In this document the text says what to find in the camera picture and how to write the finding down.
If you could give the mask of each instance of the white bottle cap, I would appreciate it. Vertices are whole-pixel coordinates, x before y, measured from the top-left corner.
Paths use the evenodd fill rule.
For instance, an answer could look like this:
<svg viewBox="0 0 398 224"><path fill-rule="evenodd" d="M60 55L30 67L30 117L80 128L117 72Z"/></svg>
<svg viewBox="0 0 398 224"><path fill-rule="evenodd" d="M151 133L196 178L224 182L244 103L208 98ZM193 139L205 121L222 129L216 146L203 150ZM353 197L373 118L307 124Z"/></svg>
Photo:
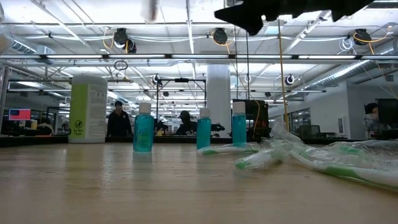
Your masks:
<svg viewBox="0 0 398 224"><path fill-rule="evenodd" d="M150 113L150 103L139 103L138 113Z"/></svg>
<svg viewBox="0 0 398 224"><path fill-rule="evenodd" d="M209 108L200 108L199 117L200 118L209 118L210 117L210 109Z"/></svg>
<svg viewBox="0 0 398 224"><path fill-rule="evenodd" d="M232 113L246 113L246 105L244 102L233 102Z"/></svg>

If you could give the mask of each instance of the blue bottle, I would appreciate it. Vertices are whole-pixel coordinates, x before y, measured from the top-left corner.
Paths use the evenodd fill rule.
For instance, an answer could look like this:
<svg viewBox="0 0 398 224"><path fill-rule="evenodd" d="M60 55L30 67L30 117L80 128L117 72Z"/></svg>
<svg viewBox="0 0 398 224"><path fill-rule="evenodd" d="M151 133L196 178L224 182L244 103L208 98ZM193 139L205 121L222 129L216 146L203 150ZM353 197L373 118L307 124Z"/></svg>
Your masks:
<svg viewBox="0 0 398 224"><path fill-rule="evenodd" d="M210 146L211 138L211 120L210 110L201 108L199 112L198 129L197 129L197 149Z"/></svg>
<svg viewBox="0 0 398 224"><path fill-rule="evenodd" d="M150 103L140 103L138 113L134 121L132 148L137 152L151 152L154 144L154 118L150 115Z"/></svg>
<svg viewBox="0 0 398 224"><path fill-rule="evenodd" d="M232 143L236 146L246 143L246 107L244 102L232 104Z"/></svg>

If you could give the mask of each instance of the table surface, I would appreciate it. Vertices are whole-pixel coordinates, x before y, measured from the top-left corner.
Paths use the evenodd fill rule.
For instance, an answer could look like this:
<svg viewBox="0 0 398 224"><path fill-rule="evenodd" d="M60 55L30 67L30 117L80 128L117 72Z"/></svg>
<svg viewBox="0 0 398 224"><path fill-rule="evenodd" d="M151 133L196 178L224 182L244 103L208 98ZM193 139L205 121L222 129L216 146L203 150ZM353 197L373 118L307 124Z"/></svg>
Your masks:
<svg viewBox="0 0 398 224"><path fill-rule="evenodd" d="M293 159L234 170L243 154L193 144L59 144L0 150L1 223L395 223L398 194Z"/></svg>

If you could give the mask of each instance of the red screen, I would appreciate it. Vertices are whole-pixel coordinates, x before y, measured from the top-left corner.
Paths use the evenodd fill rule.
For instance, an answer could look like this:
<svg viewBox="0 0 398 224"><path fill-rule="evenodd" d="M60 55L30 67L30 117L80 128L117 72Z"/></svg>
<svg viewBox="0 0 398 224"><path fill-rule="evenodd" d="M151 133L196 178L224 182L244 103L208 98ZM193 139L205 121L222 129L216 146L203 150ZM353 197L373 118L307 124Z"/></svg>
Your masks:
<svg viewBox="0 0 398 224"><path fill-rule="evenodd" d="M30 109L10 109L8 112L10 121L28 121L30 120Z"/></svg>

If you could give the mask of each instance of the pillar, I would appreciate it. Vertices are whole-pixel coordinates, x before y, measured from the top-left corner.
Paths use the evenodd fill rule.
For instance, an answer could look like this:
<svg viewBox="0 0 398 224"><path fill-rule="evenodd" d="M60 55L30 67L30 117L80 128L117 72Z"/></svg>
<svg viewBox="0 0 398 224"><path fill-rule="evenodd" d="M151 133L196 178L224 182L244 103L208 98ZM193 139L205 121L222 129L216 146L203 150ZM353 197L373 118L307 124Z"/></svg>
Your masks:
<svg viewBox="0 0 398 224"><path fill-rule="evenodd" d="M103 143L106 135L108 82L101 77L72 78L69 143Z"/></svg>
<svg viewBox="0 0 398 224"><path fill-rule="evenodd" d="M220 123L225 131L221 138L229 138L231 132L231 80L229 65L207 65L207 108L212 124Z"/></svg>
<svg viewBox="0 0 398 224"><path fill-rule="evenodd" d="M10 72L11 71L7 67L0 67L0 132L2 126L2 117L4 116L4 107L6 105L8 77Z"/></svg>

